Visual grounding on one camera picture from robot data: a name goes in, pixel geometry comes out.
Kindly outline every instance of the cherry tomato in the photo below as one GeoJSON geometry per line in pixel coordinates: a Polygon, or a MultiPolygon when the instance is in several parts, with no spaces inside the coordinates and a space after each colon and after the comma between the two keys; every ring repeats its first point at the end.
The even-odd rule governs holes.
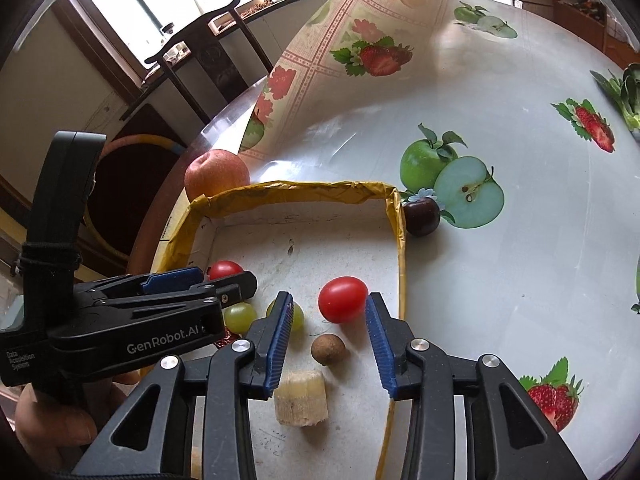
{"type": "Polygon", "coordinates": [[[210,280],[216,280],[232,274],[238,274],[238,272],[244,272],[244,269],[231,260],[220,260],[211,264],[207,269],[207,277],[210,280]]]}
{"type": "Polygon", "coordinates": [[[364,312],[369,290],[358,278],[341,276],[328,282],[318,295],[320,313],[332,323],[346,323],[364,312]]]}

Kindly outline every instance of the peeled banana slice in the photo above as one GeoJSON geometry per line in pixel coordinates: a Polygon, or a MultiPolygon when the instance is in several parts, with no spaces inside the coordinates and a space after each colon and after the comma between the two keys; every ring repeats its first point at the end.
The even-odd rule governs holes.
{"type": "Polygon", "coordinates": [[[324,377],[318,370],[283,375],[273,400],[276,419],[284,426],[313,426],[329,417],[324,377]]]}

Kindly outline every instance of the wooden chair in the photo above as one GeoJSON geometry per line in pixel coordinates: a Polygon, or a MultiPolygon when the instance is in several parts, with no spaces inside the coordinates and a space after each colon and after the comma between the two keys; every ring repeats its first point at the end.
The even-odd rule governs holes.
{"type": "Polygon", "coordinates": [[[183,41],[187,47],[189,47],[191,55],[196,57],[205,72],[207,72],[207,75],[209,75],[213,83],[220,90],[220,93],[226,99],[227,103],[233,101],[248,88],[248,85],[244,79],[242,79],[238,69],[227,55],[216,35],[209,28],[209,23],[212,22],[212,20],[215,20],[227,12],[231,14],[242,33],[254,48],[255,53],[262,61],[267,72],[271,73],[271,70],[273,70],[273,65],[264,53],[260,43],[255,39],[255,36],[236,10],[239,3],[240,0],[233,0],[228,6],[201,15],[189,25],[172,35],[156,54],[145,59],[145,63],[157,62],[162,67],[166,76],[204,124],[208,124],[212,118],[207,115],[196,99],[194,99],[193,95],[187,90],[187,87],[180,78],[178,78],[171,65],[164,59],[164,54],[177,43],[183,41]]]}

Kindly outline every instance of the green grape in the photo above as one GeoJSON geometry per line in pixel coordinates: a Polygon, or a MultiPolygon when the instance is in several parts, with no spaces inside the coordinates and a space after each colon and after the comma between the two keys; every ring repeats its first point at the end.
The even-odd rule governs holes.
{"type": "Polygon", "coordinates": [[[246,334],[258,317],[258,313],[248,303],[236,303],[222,310],[226,327],[233,333],[246,334]]]}
{"type": "MultiPolygon", "coordinates": [[[[276,300],[271,301],[271,303],[267,307],[267,316],[271,313],[271,309],[273,308],[273,305],[275,304],[275,302],[276,300]]],[[[302,309],[300,308],[299,304],[297,304],[294,301],[293,302],[293,323],[291,323],[291,331],[295,332],[296,330],[302,328],[304,323],[305,323],[305,313],[302,312],[302,309]]]]}

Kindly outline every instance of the finger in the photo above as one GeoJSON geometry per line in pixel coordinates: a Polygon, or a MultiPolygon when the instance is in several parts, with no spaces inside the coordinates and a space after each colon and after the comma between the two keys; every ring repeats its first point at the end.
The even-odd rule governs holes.
{"type": "Polygon", "coordinates": [[[38,401],[30,384],[18,400],[15,425],[24,439],[51,447],[83,446],[97,434],[87,412],[75,406],[38,401]]]}
{"type": "Polygon", "coordinates": [[[111,391],[109,393],[109,411],[111,415],[120,407],[120,405],[127,398],[127,394],[123,392],[115,384],[111,385],[111,391]]]}
{"type": "Polygon", "coordinates": [[[140,372],[138,370],[133,370],[126,374],[116,375],[113,378],[113,382],[120,384],[138,384],[140,382],[140,372]]]}
{"type": "Polygon", "coordinates": [[[59,471],[64,467],[64,461],[57,448],[30,441],[20,434],[17,428],[15,434],[24,450],[40,469],[43,471],[59,471]]]}

